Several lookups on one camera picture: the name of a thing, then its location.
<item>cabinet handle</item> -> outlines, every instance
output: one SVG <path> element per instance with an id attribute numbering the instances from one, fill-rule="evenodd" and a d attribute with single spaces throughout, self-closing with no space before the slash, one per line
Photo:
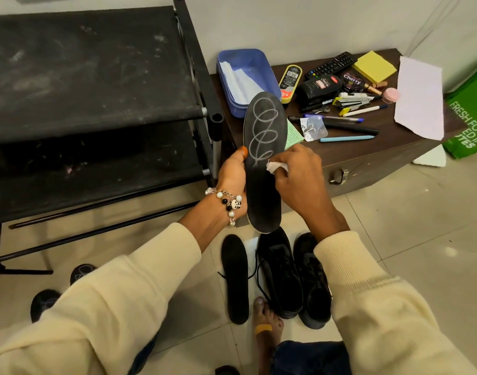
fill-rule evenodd
<path id="1" fill-rule="evenodd" d="M 350 173 L 350 170 L 342 170 L 341 171 L 341 181 L 337 181 L 337 180 L 330 180 L 329 181 L 329 184 L 334 184 L 334 185 L 343 185 L 344 183 L 346 183 L 346 179 L 348 179 L 348 174 Z"/>

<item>pink container lid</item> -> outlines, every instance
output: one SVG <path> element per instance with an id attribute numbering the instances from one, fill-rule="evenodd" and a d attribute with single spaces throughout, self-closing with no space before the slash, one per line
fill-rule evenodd
<path id="1" fill-rule="evenodd" d="M 400 92 L 396 88 L 386 88 L 382 97 L 391 102 L 397 102 L 400 98 Z"/>

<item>sticky note pad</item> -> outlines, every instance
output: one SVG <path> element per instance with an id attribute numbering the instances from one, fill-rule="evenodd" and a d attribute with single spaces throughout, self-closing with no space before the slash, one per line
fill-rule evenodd
<path id="1" fill-rule="evenodd" d="M 397 69 L 390 62 L 374 51 L 361 56 L 353 65 L 353 68 L 373 83 L 379 83 L 397 72 Z"/>
<path id="2" fill-rule="evenodd" d="M 304 141 L 304 137 L 298 132 L 298 130 L 287 120 L 287 142 L 285 142 L 285 149 L 294 146 L 297 143 Z"/>

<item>sweater sleeve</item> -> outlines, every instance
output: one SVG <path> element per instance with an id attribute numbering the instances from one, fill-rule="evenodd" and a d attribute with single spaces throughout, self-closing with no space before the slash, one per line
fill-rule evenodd
<path id="1" fill-rule="evenodd" d="M 333 294 L 332 315 L 354 375 L 477 374 L 442 334 L 423 297 L 383 271 L 358 233 L 324 239 L 315 255 Z"/>
<path id="2" fill-rule="evenodd" d="M 125 375 L 200 257 L 192 234 L 171 224 L 131 255 L 81 278 L 38 322 L 10 338 L 0 347 L 0 375 Z"/>

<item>person's left hand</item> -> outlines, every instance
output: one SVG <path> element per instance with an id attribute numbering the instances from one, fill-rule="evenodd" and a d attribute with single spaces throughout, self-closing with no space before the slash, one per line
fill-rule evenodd
<path id="1" fill-rule="evenodd" d="M 217 190 L 225 190 L 234 196 L 242 196 L 242 205 L 234 209 L 235 218 L 242 217 L 247 212 L 246 170 L 243 161 L 247 158 L 248 151 L 245 146 L 239 147 L 221 166 L 217 180 Z"/>

